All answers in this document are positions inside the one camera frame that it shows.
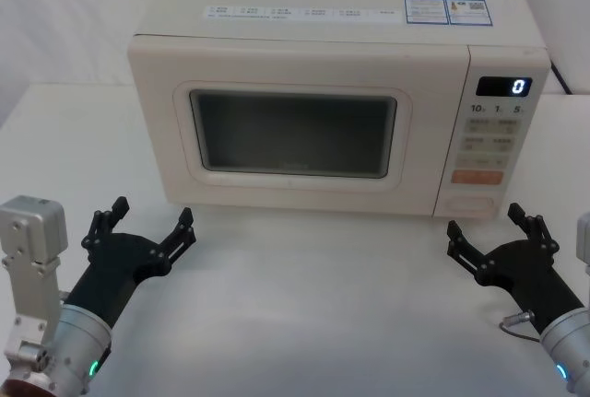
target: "label sticker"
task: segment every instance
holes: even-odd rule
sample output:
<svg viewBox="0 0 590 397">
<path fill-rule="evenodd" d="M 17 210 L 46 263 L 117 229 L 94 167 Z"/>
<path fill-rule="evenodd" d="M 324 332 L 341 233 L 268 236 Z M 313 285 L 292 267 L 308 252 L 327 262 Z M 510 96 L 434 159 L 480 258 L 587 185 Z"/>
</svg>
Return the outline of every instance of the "label sticker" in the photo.
<svg viewBox="0 0 590 397">
<path fill-rule="evenodd" d="M 207 6 L 205 19 L 259 19 L 285 22 L 401 24 L 403 13 L 393 8 Z"/>
<path fill-rule="evenodd" d="M 454 26 L 492 26 L 486 0 L 444 0 Z"/>
<path fill-rule="evenodd" d="M 405 0 L 407 24 L 448 25 L 444 0 Z"/>
</svg>

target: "microwave oven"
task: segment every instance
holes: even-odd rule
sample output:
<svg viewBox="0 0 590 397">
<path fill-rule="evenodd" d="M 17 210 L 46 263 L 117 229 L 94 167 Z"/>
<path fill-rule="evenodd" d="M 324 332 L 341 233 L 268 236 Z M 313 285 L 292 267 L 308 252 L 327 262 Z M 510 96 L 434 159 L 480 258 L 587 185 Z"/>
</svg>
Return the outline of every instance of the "microwave oven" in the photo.
<svg viewBox="0 0 590 397">
<path fill-rule="evenodd" d="M 128 56 L 174 203 L 482 218 L 550 69 L 525 0 L 154 0 Z"/>
</svg>

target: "robotic arm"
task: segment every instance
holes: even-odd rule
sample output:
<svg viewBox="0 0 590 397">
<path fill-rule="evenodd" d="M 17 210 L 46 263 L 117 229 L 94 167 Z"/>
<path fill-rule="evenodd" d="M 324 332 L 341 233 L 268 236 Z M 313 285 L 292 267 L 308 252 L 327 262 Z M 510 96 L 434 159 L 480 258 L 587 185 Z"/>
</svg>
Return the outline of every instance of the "robotic arm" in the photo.
<svg viewBox="0 0 590 397">
<path fill-rule="evenodd" d="M 82 246 L 90 265 L 70 294 L 55 270 L 67 247 L 65 214 L 54 201 L 19 196 L 0 205 L 0 240 L 17 316 L 6 345 L 10 374 L 0 396 L 77 397 L 111 353 L 111 330 L 137 286 L 164 276 L 195 243 L 193 215 L 184 208 L 160 244 L 112 233 L 129 211 L 120 197 L 94 214 Z"/>
<path fill-rule="evenodd" d="M 526 216 L 511 204 L 508 217 L 526 239 L 501 245 L 482 254 L 466 240 L 456 222 L 449 222 L 447 254 L 470 272 L 482 286 L 506 290 L 524 312 L 512 323 L 530 321 L 540 343 L 567 381 L 567 389 L 590 397 L 590 316 L 588 309 L 553 269 L 559 250 L 542 216 Z M 590 214 L 578 223 L 577 255 L 590 264 Z"/>
</svg>

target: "glass window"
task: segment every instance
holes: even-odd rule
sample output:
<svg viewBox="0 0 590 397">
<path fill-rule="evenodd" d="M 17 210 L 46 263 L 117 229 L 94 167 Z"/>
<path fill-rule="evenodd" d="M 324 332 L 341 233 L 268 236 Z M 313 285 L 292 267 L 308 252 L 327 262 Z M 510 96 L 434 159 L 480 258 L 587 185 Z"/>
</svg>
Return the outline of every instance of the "glass window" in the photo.
<svg viewBox="0 0 590 397">
<path fill-rule="evenodd" d="M 193 90 L 190 98 L 206 169 L 387 174 L 397 105 L 391 97 Z"/>
</svg>

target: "white table surface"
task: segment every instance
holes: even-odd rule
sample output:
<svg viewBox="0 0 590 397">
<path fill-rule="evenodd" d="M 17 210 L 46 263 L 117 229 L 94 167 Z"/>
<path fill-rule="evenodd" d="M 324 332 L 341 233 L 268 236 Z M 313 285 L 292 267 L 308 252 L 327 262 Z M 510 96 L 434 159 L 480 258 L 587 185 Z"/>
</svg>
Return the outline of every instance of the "white table surface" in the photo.
<svg viewBox="0 0 590 397">
<path fill-rule="evenodd" d="M 588 120 L 590 97 L 543 97 L 506 197 L 545 216 L 556 267 L 584 302 L 575 222 L 590 210 Z M 126 195 L 118 229 L 151 239 L 181 210 L 164 198 L 130 87 L 31 87 L 0 129 L 0 182 L 2 202 L 26 193 L 64 205 L 62 289 L 87 266 L 79 242 L 94 210 Z M 136 291 L 91 396 L 569 395 L 539 344 L 497 329 L 517 307 L 446 256 L 444 220 L 193 212 L 198 242 Z M 460 223 L 484 251 L 522 237 L 505 216 Z M 13 317 L 0 272 L 1 340 Z"/>
</svg>

